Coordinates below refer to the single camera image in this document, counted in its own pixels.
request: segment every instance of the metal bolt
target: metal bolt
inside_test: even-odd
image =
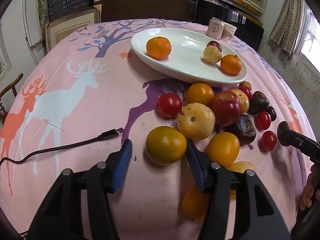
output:
[[[98,163],[98,164],[97,164],[98,169],[104,169],[106,166],[107,166],[107,165],[106,165],[106,163],[104,163],[104,162],[101,162],[101,163]]]
[[[255,174],[253,170],[247,170],[246,173],[247,173],[250,177],[252,177],[252,176]]]
[[[213,168],[213,169],[217,170],[217,169],[220,169],[220,168],[221,168],[221,166],[220,166],[220,164],[219,164],[219,163],[212,163],[212,164],[211,164],[211,168]]]
[[[70,170],[70,169],[65,169],[65,170],[62,171],[62,174],[63,174],[64,176],[68,176],[68,175],[71,174],[71,170]]]

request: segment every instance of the human hand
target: human hand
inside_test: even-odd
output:
[[[314,192],[313,187],[313,174],[315,172],[315,165],[313,164],[311,167],[311,173],[308,176],[307,179],[307,185],[304,187],[302,192],[302,197],[300,200],[300,209],[305,210],[306,207],[310,208],[312,205],[311,197]],[[316,192],[316,199],[320,201],[320,189]]]

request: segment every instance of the white deer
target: white deer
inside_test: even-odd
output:
[[[74,60],[70,60],[69,62],[67,62],[68,71],[78,78],[73,86],[69,90],[58,89],[46,92],[42,96],[38,96],[38,98],[36,99],[34,110],[29,114],[27,118],[25,118],[24,124],[21,125],[19,139],[21,158],[24,157],[21,146],[21,138],[25,125],[27,125],[34,117],[42,119],[47,123],[47,128],[40,139],[38,150],[41,149],[45,142],[45,139],[51,131],[53,131],[54,147],[60,146],[62,119],[69,116],[73,109],[76,108],[76,106],[84,97],[86,87],[92,87],[93,89],[98,88],[99,85],[96,81],[94,73],[103,73],[108,70],[103,69],[105,65],[100,65],[100,62],[97,62],[97,64],[92,67],[91,58],[90,60],[83,61],[82,64],[79,64],[79,70],[77,72],[74,72],[70,67],[70,64],[72,62],[74,62]],[[55,152],[54,158],[56,162],[56,175],[59,176],[60,168],[58,152]],[[38,155],[36,155],[35,161],[33,163],[33,172],[36,175],[38,174],[37,160]]]

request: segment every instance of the round table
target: round table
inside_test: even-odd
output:
[[[133,158],[123,187],[109,197],[122,240],[197,239],[201,222],[182,211],[185,193],[194,185],[185,156],[159,167],[145,157],[145,139],[155,127],[175,126],[156,113],[164,93],[181,98],[190,84],[145,65],[131,50],[130,38],[148,28],[183,28],[205,34],[207,26],[163,19],[136,19],[91,25],[62,40],[27,78],[0,133],[2,156],[21,159],[30,152],[94,138],[124,128],[121,137],[45,153],[23,165],[1,166],[0,206],[19,232],[28,230],[46,193],[65,168],[85,171],[120,149],[129,138]],[[283,79],[247,44],[224,42],[247,63],[247,81],[263,92],[277,112],[270,130],[286,120],[290,128],[315,139],[298,100]],[[214,88],[217,93],[230,87]],[[213,134],[196,146],[204,150]],[[255,141],[242,146],[237,161],[249,161],[277,204],[289,230],[310,172],[310,160],[293,147],[260,152]],[[230,205],[227,237],[232,236],[235,203]],[[83,216],[85,236],[88,216]]]

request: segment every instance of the can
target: can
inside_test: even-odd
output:
[[[209,22],[207,35],[216,40],[220,40],[223,29],[224,29],[224,22],[222,20],[212,17]]]

